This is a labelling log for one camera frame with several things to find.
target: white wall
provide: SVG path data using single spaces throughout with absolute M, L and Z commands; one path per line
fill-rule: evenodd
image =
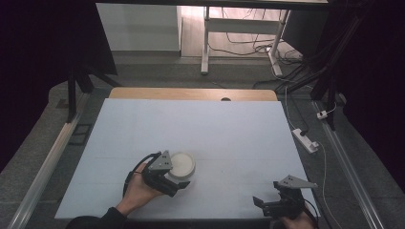
M 181 7 L 96 5 L 112 51 L 181 49 Z

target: wire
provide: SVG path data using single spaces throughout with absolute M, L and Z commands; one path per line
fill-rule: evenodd
M 125 183 L 124 183 L 124 188 L 122 190 L 122 196 L 125 196 L 126 190 L 128 188 L 128 184 L 131 181 L 132 175 L 135 174 L 141 174 L 140 172 L 137 171 L 137 168 L 140 166 L 140 164 L 142 164 L 145 160 L 155 157 L 155 156 L 159 156 L 161 154 L 161 152 L 158 153 L 154 153 L 154 154 L 150 154 L 146 157 L 144 157 L 136 166 L 135 168 L 128 174 L 127 178 L 125 179 Z
M 278 79 L 278 80 L 285 81 L 285 82 L 291 82 L 291 83 L 296 83 L 296 82 L 297 82 L 297 81 L 289 80 L 289 79 L 286 79 L 286 78 L 279 78 L 279 77 L 277 77 L 277 75 L 276 75 L 276 73 L 274 72 L 273 68 L 271 68 L 271 71 L 272 71 L 272 73 L 273 73 L 273 76 L 274 76 L 276 79 Z
M 277 50 L 277 54 L 278 54 L 277 60 L 279 60 L 281 63 L 283 63 L 285 65 L 303 63 L 303 60 L 301 58 L 286 58 L 287 53 L 293 52 L 293 51 L 295 51 L 295 50 L 285 52 L 284 57 L 282 57 L 281 54 L 280 54 L 280 51 Z
M 318 196 L 316 196 L 316 193 L 313 191 L 313 189 L 310 189 L 312 191 L 313 194 L 313 198 L 315 199 L 315 202 L 318 203 L 318 209 L 320 210 L 320 215 L 322 214 L 324 216 L 325 222 L 327 223 L 327 225 L 329 226 L 330 229 L 332 229 L 331 225 L 330 225 L 330 221 L 327 217 L 327 214 L 325 214 L 324 208 L 321 205 L 321 202 L 319 202 Z
M 326 45 L 319 53 L 317 53 L 317 54 L 315 54 L 315 55 L 313 55 L 313 56 L 307 57 L 307 58 L 304 59 L 303 61 L 304 61 L 305 63 L 307 63 L 307 64 L 310 64 L 310 63 L 315 64 L 315 63 L 318 63 L 318 62 L 323 61 L 324 58 L 322 58 L 322 57 L 325 57 L 324 55 L 326 55 L 327 53 L 329 53 L 329 50 L 333 47 L 334 43 L 336 43 L 336 42 L 341 38 L 341 36 L 343 36 L 343 35 L 345 34 L 345 31 L 346 31 L 348 28 L 349 28 L 349 23 L 348 23 L 348 24 L 342 29 L 342 31 L 341 31 L 340 33 L 338 33 L 338 34 L 336 35 L 336 37 L 335 37 L 328 45 Z
M 291 98 L 292 103 L 294 104 L 295 110 L 298 112 L 298 114 L 300 115 L 301 119 L 303 120 L 305 126 L 306 126 L 306 130 L 304 130 L 306 133 L 309 132 L 309 125 L 307 123 L 307 121 L 304 119 L 303 115 L 301 114 L 300 110 L 298 109 L 297 104 L 295 103 L 294 98 Z
M 251 55 L 251 54 L 255 54 L 255 52 L 248 52 L 248 53 L 236 53 L 236 52 L 231 52 L 231 51 L 226 51 L 226 50 L 218 50 L 218 49 L 214 49 L 212 48 L 209 43 L 208 43 L 208 47 L 209 49 L 213 50 L 213 51 L 217 51 L 217 52 L 227 52 L 227 53 L 231 53 L 231 54 L 235 54 L 235 55 Z
M 291 83 L 296 83 L 297 81 L 292 81 L 293 78 L 295 78 L 301 71 L 303 71 L 304 69 L 307 68 L 307 65 L 301 64 L 299 65 L 296 69 L 294 69 L 291 73 L 289 73 L 288 75 L 286 75 L 284 77 L 284 79 L 288 78 L 284 80 L 285 82 L 283 82 L 282 84 L 280 84 L 275 90 L 274 92 L 279 94 L 279 90 L 286 85 L 286 83 L 291 82 Z
M 336 109 L 336 102 L 334 102 L 334 108 L 327 112 L 327 114 L 332 113 Z
M 334 215 L 331 213 L 330 208 L 327 204 L 327 200 L 325 199 L 325 183 L 327 180 L 327 152 L 325 151 L 325 147 L 321 142 L 318 141 L 318 144 L 322 146 L 322 150 L 324 151 L 324 159 L 325 159 L 325 171 L 324 171 L 324 182 L 322 184 L 322 196 L 324 197 L 325 206 L 327 206 L 330 216 L 333 218 L 333 220 L 336 222 L 336 224 L 339 226 L 339 228 L 342 229 L 342 226 L 340 226 L 339 222 L 336 220 Z
M 223 85 L 221 85 L 221 84 L 219 84 L 219 83 L 216 83 L 216 82 L 214 82 L 214 81 L 211 81 L 211 83 L 212 83 L 213 85 L 217 85 L 218 87 L 220 87 L 220 88 L 222 88 L 222 89 L 227 89 L 227 88 L 224 87 Z
M 294 81 L 289 81 L 289 80 L 287 80 L 286 78 L 292 76 L 292 75 L 295 74 L 297 71 L 298 71 L 298 72 L 297 72 L 296 74 L 300 73 L 300 72 L 303 70 L 302 68 L 304 68 L 304 67 L 306 67 L 306 66 L 305 66 L 305 65 L 302 65 L 302 64 L 299 65 L 297 68 L 295 68 L 294 70 L 292 70 L 290 73 L 288 73 L 287 75 L 285 75 L 283 78 L 276 76 L 276 74 L 274 73 L 274 70 L 273 70 L 272 66 L 271 66 L 271 73 L 272 73 L 273 76 L 274 76 L 276 79 L 278 79 L 278 80 L 282 80 L 282 81 L 286 81 L 286 82 L 294 82 Z M 253 84 L 252 89 L 256 89 L 256 87 L 257 87 L 258 85 L 260 85 L 260 84 L 265 84 L 265 83 L 269 83 L 269 82 L 273 82 L 273 81 L 274 81 L 274 80 L 272 80 L 272 79 L 270 79 L 270 80 L 263 80 L 263 81 L 256 81 L 256 82 Z M 283 85 L 285 85 L 286 82 L 280 84 L 280 85 L 274 90 L 274 92 L 278 94 L 279 89 L 280 89 Z
M 319 215 L 318 215 L 318 211 L 316 211 L 315 206 L 313 206 L 313 204 L 311 202 L 309 202 L 307 199 L 304 198 L 304 201 L 309 203 L 309 205 L 312 207 L 313 211 L 315 211 L 315 215 L 316 215 L 316 225 L 319 228 Z
M 253 11 L 253 9 L 250 9 L 250 10 L 248 11 L 248 15 L 245 16 L 245 17 L 242 18 L 242 19 L 246 19 L 246 18 L 252 13 L 252 11 Z M 224 7 L 222 7 L 222 13 L 223 13 L 223 18 L 225 18 L 225 16 L 226 16 L 226 18 L 229 18 L 229 16 L 227 15 L 226 11 L 224 10 Z M 274 41 L 274 39 L 257 40 L 258 36 L 256 36 L 256 40 L 254 40 L 254 41 L 232 41 L 232 40 L 229 38 L 228 32 L 226 33 L 226 38 L 227 38 L 227 40 L 228 40 L 230 43 L 234 43 L 234 44 L 251 44 L 251 43 L 253 43 L 253 49 L 254 49 L 254 44 L 255 44 L 256 42 Z
M 290 51 L 285 52 L 285 53 L 284 53 L 284 58 L 287 58 L 287 53 L 289 53 L 289 52 L 294 52 L 294 51 L 297 51 L 297 50 L 293 49 L 293 50 L 290 50 Z
M 271 48 L 272 46 L 273 46 L 273 44 L 271 43 L 271 44 L 267 44 L 267 45 L 256 46 L 256 47 L 253 47 L 253 48 L 257 53 L 267 53 L 268 52 L 267 48 Z

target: black curtain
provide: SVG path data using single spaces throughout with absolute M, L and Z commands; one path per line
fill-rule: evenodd
M 348 101 L 345 115 L 403 191 L 404 10 L 400 1 L 375 1 L 338 67 L 338 90 Z
M 1 162 L 6 166 L 73 68 L 117 74 L 96 4 L 86 0 L 0 3 Z

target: white table surface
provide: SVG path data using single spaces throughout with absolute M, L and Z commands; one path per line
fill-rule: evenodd
M 191 183 L 130 219 L 260 219 L 253 196 L 278 201 L 272 181 L 307 179 L 278 101 L 106 99 L 55 217 L 103 216 L 128 172 L 164 150 L 194 156 Z M 303 195 L 315 205 L 309 189 Z

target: floor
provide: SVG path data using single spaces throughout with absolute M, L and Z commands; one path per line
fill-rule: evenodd
M 247 11 L 244 10 L 244 12 L 238 14 L 239 18 L 246 16 L 248 14 Z M 226 10 L 226 12 L 228 15 L 232 15 L 231 11 Z M 212 16 L 222 15 L 220 10 L 215 12 L 216 14 L 214 14 L 214 11 L 212 13 Z M 256 82 L 270 79 L 271 70 L 268 65 L 268 59 L 265 57 L 261 58 L 261 54 L 257 54 L 253 58 L 246 58 L 245 56 L 236 57 L 222 52 L 211 52 L 213 56 L 215 54 L 218 56 L 210 60 L 209 75 L 201 76 L 201 60 L 199 57 L 196 57 L 200 56 L 201 49 L 197 48 L 198 45 L 190 45 L 189 48 L 186 48 L 187 43 L 184 38 L 187 34 L 199 36 L 194 31 L 187 33 L 187 23 L 187 19 L 184 19 L 182 57 L 117 54 L 114 58 L 117 64 L 118 76 L 112 77 L 126 87 L 229 89 L 252 89 Z M 248 34 L 245 36 L 244 41 L 251 41 L 251 38 L 252 36 Z M 224 44 L 223 49 L 238 47 L 233 50 L 234 52 L 251 52 L 252 50 L 251 44 L 247 46 L 226 45 L 226 36 L 223 36 L 221 41 L 213 39 L 212 42 L 213 46 L 218 45 L 220 47 L 220 44 Z M 288 51 L 289 49 L 286 48 L 285 50 L 281 50 L 281 53 L 284 54 Z M 283 65 L 282 70 L 285 73 L 290 73 L 296 67 L 297 65 Z M 92 77 L 92 80 L 96 86 L 89 100 L 89 104 L 92 106 L 86 107 L 86 112 L 80 119 L 80 125 L 94 124 L 103 98 L 108 96 L 111 90 L 109 85 L 98 80 L 96 77 Z M 274 90 L 282 82 L 281 80 L 268 81 L 257 85 L 257 89 Z M 352 192 L 352 187 L 348 184 L 345 174 L 337 162 L 333 149 L 325 136 L 322 122 L 314 116 L 313 101 L 308 96 L 309 91 L 309 87 L 304 87 L 292 95 L 285 96 L 284 94 L 278 94 L 278 98 L 283 103 L 286 111 L 288 109 L 288 119 L 291 123 L 295 127 L 310 127 L 309 137 L 322 142 L 324 146 L 322 153 L 309 155 L 296 142 L 297 150 L 308 173 L 308 177 L 318 184 L 325 184 L 325 189 L 319 189 L 314 192 L 319 197 L 317 205 L 323 210 L 321 212 L 323 216 L 320 221 L 321 228 L 339 228 L 339 225 L 341 225 L 341 228 L 371 228 L 364 218 L 358 200 Z M 0 228 L 6 228 L 9 225 L 21 200 L 30 188 L 35 175 L 65 124 L 67 117 L 66 95 L 66 83 L 58 85 L 50 91 L 50 102 L 47 109 L 13 160 L 0 175 Z M 390 177 L 373 150 L 347 121 L 342 113 L 343 107 L 344 102 L 339 100 L 335 116 L 337 133 L 341 137 L 342 143 L 345 145 L 362 183 L 370 194 L 373 204 L 386 226 L 385 228 L 405 228 L 405 218 L 401 216 L 401 213 L 405 211 L 405 195 L 395 185 L 394 180 Z M 45 188 L 28 221 L 27 228 L 54 229 L 66 226 L 66 221 L 54 220 L 53 217 L 60 200 L 63 198 L 66 187 L 69 185 L 70 177 L 72 177 L 75 171 L 75 165 L 80 160 L 84 146 L 75 143 L 82 140 L 85 141 L 82 137 L 82 135 L 74 135 L 71 138 L 71 143 L 73 144 L 67 146 L 65 153 L 60 158 L 60 162 L 56 166 L 48 186 Z M 339 225 L 331 217 L 324 201 L 328 203 L 330 211 L 336 217 Z M 185 228 L 208 227 L 219 228 L 221 226 L 218 224 L 209 226 L 197 226 L 194 224 L 187 225 Z

